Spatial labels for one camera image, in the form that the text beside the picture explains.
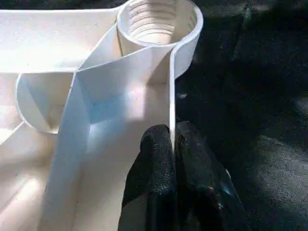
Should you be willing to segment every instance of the white plastic surface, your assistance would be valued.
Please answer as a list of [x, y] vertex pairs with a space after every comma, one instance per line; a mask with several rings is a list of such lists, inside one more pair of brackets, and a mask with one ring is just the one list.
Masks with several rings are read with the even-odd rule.
[[[58, 139], [41, 215], [55, 136], [22, 123], [0, 146], [6, 158], [0, 163], [23, 163], [14, 168], [17, 175], [8, 173], [15, 183], [0, 179], [7, 189], [0, 203], [11, 204], [0, 210], [0, 227], [117, 230], [142, 134], [166, 124], [174, 145], [174, 80], [191, 63], [203, 25], [200, 10], [189, 0], [129, 0], [109, 10], [0, 11], [1, 19], [0, 71], [7, 84], [7, 73], [15, 82], [20, 73], [20, 115]], [[10, 159], [8, 153], [16, 154]], [[33, 171], [23, 171], [27, 166]]]
[[0, 145], [1, 231], [37, 229], [54, 142], [21, 123]]
[[0, 10], [0, 71], [75, 71], [118, 10]]
[[[168, 36], [156, 28], [160, 22], [155, 12], [160, 8], [151, 8], [165, 6], [161, 0], [131, 0], [120, 10], [115, 27], [76, 71], [40, 231], [117, 230], [125, 179], [139, 153], [142, 134], [152, 125], [167, 124], [174, 145], [174, 80], [191, 63], [203, 20], [192, 2], [169, 3], [174, 17]], [[151, 20], [139, 20], [142, 36], [131, 34], [132, 17], [143, 10]], [[195, 23], [189, 26], [191, 18]], [[148, 27], [151, 23], [154, 32]], [[105, 41], [118, 41], [114, 47], [120, 47], [122, 54], [110, 50]]]
[[34, 129], [58, 133], [73, 73], [23, 73], [16, 84], [21, 117]]

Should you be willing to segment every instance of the curved plastic edge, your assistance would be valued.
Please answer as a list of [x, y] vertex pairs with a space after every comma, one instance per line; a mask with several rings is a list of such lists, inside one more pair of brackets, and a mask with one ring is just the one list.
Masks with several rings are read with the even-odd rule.
[[45, 125], [46, 126], [45, 129], [43, 129], [42, 127], [38, 128], [37, 126], [34, 126], [32, 123], [30, 123], [26, 119], [26, 116], [23, 114], [23, 110], [21, 109], [21, 105], [19, 103], [20, 102], [20, 97], [25, 97], [24, 94], [20, 94], [21, 88], [23, 87], [22, 86], [22, 75], [23, 74], [48, 74], [48, 73], [70, 73], [70, 74], [72, 74], [73, 77], [72, 77], [72, 81], [70, 83], [71, 86], [72, 86], [75, 72], [69, 72], [69, 71], [67, 71], [67, 72], [65, 72], [65, 71], [44, 71], [44, 72], [19, 73], [18, 78], [16, 80], [16, 86], [15, 86], [15, 106], [16, 106], [16, 109], [17, 109], [21, 119], [25, 122], [25, 124], [27, 124], [33, 130], [35, 130], [37, 132], [40, 132], [40, 133], [44, 133], [44, 134], [58, 134], [58, 132], [53, 132], [48, 124], [46, 124]]
[[189, 68], [193, 54], [203, 27], [203, 16], [200, 9], [191, 2], [197, 14], [197, 24], [194, 30], [176, 45], [170, 54], [170, 72], [169, 72], [169, 92], [170, 92], [170, 139], [172, 148], [175, 148], [175, 80]]

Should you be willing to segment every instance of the black glove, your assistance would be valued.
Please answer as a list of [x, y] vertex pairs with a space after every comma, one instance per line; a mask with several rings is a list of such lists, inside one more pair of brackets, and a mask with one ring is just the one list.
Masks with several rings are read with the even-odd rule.
[[165, 125], [143, 135], [126, 180], [118, 230], [250, 230], [225, 168], [192, 124], [176, 129], [175, 156]]

